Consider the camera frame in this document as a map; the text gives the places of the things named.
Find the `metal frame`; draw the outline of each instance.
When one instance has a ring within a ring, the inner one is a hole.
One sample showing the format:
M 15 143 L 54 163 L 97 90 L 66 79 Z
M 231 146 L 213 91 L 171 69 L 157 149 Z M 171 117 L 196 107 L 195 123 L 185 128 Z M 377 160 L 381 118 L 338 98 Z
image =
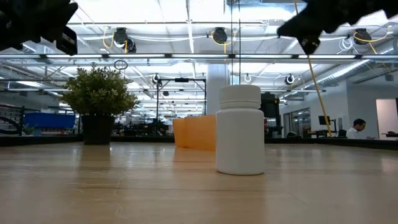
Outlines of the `metal frame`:
M 310 55 L 312 59 L 318 60 L 382 60 L 398 59 L 398 55 Z M 175 58 L 175 59 L 251 59 L 251 60 L 300 60 L 307 59 L 308 55 L 299 54 L 78 54 L 74 56 L 62 54 L 4 54 L 0 59 L 153 59 L 153 58 Z

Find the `orange box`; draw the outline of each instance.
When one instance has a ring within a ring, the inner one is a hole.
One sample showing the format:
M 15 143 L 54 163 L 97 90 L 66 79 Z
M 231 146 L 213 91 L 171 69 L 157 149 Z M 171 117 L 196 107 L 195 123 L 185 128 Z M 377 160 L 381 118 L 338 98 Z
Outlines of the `orange box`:
M 197 116 L 175 119 L 174 138 L 177 147 L 216 150 L 216 116 Z

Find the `yellow pole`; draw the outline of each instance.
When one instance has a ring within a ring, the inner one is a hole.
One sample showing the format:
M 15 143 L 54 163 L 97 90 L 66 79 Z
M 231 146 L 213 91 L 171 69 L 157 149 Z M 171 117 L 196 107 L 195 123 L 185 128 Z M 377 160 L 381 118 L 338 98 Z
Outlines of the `yellow pole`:
M 299 13 L 299 9 L 297 8 L 297 0 L 294 0 L 294 6 L 296 8 L 296 14 L 298 14 Z M 329 121 L 328 121 L 328 115 L 326 114 L 325 105 L 323 104 L 321 93 L 319 92 L 319 86 L 318 86 L 318 83 L 317 83 L 317 78 L 315 77 L 315 74 L 313 72 L 312 62 L 311 62 L 310 56 L 308 55 L 307 58 L 308 58 L 308 64 L 309 64 L 310 70 L 311 70 L 312 80 L 313 80 L 313 83 L 315 85 L 315 89 L 317 90 L 317 93 L 318 93 L 318 98 L 319 98 L 319 102 L 320 102 L 321 107 L 322 107 L 323 116 L 325 117 L 326 126 L 328 127 L 329 137 L 333 137 L 333 135 L 331 134 L 330 124 L 329 124 Z

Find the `fluorescent light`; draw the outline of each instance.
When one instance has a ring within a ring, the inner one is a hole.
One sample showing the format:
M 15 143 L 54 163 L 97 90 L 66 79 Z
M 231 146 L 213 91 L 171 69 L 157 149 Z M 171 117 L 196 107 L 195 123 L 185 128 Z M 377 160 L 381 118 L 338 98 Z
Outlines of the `fluorescent light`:
M 39 84 L 37 82 L 19 81 L 17 83 L 23 84 L 23 85 L 27 85 L 27 86 L 31 86 L 31 87 L 37 87 L 37 88 L 45 86 L 45 85 Z
M 24 47 L 26 47 L 27 49 L 29 49 L 29 50 L 31 50 L 31 51 L 33 51 L 33 52 L 36 52 L 36 50 L 35 49 L 33 49 L 32 47 L 29 47 L 28 45 L 26 45 L 26 44 L 22 44 Z
M 72 78 L 76 78 L 76 76 L 74 76 L 74 75 L 72 75 L 71 73 L 66 72 L 66 71 L 60 71 L 60 73 L 65 74 L 65 75 L 67 75 L 67 76 L 69 76 L 69 77 L 72 77 Z
M 293 92 L 290 94 L 297 94 L 297 93 L 316 93 L 316 90 L 294 90 L 294 91 L 290 91 L 290 90 L 265 90 L 265 89 L 261 89 L 261 91 L 268 91 L 271 93 L 287 93 L 287 92 Z
M 164 54 L 110 54 L 109 58 L 164 58 Z
M 96 54 L 81 54 L 81 55 L 46 55 L 48 58 L 102 58 L 102 55 Z
M 53 92 L 56 92 L 56 91 L 70 91 L 70 90 L 67 90 L 67 89 L 46 89 L 46 90 L 44 90 L 44 91 L 53 91 Z
M 392 52 L 393 50 L 394 50 L 394 48 L 391 47 L 390 49 L 385 50 L 385 51 L 381 52 L 380 54 L 386 54 L 388 52 Z
M 347 36 L 344 37 L 332 37 L 332 38 L 327 38 L 327 37 L 320 37 L 320 41 L 328 41 L 328 40 L 341 40 L 341 39 L 347 39 Z
M 362 59 L 398 59 L 398 55 L 363 55 Z
M 40 90 L 33 88 L 19 88 L 19 89 L 7 89 L 7 91 L 40 91 Z
M 310 55 L 314 59 L 354 59 L 356 55 Z M 299 55 L 298 58 L 308 58 L 307 55 Z
M 50 93 L 51 95 L 54 95 L 54 96 L 61 96 L 61 95 L 59 95 L 59 94 L 56 93 L 56 92 L 49 91 L 49 93 Z
M 127 89 L 127 91 L 144 91 L 144 89 Z M 150 89 L 150 90 L 145 90 L 145 91 L 150 91 L 150 92 L 156 92 L 157 90 L 155 90 L 155 89 Z M 161 90 L 159 90 L 159 91 L 186 91 L 186 92 L 201 92 L 201 91 L 203 91 L 203 90 L 201 90 L 201 89 L 166 89 L 166 88 L 163 88 L 163 89 L 161 89 Z
M 228 58 L 226 54 L 172 54 L 172 58 Z
M 100 51 L 104 51 L 104 52 L 106 52 L 107 54 L 109 54 L 108 50 L 106 50 L 106 49 L 100 49 Z
M 179 104 L 179 102 L 205 101 L 205 99 L 159 99 L 159 101 L 174 101 L 174 104 Z
M 278 58 L 292 58 L 291 55 L 236 55 L 237 58 L 269 58 L 269 59 L 278 59 Z
M 156 108 L 137 108 L 134 111 L 155 111 Z M 159 108 L 159 111 L 203 111 L 203 108 L 195 109 L 195 108 L 171 108 L 171 109 L 163 109 Z
M 40 55 L 34 55 L 34 54 L 14 54 L 14 55 L 0 55 L 0 58 L 5 58 L 5 59 L 14 59 L 14 58 L 40 58 Z
M 296 93 L 316 93 L 316 90 L 294 90 L 294 94 Z

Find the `white plastic bottle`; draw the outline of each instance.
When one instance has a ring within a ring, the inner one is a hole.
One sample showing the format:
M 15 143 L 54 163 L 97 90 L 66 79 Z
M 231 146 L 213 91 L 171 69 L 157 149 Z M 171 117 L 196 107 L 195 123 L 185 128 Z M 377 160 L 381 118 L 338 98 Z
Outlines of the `white plastic bottle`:
M 217 119 L 216 168 L 233 175 L 264 173 L 264 113 L 261 90 L 254 85 L 221 89 Z

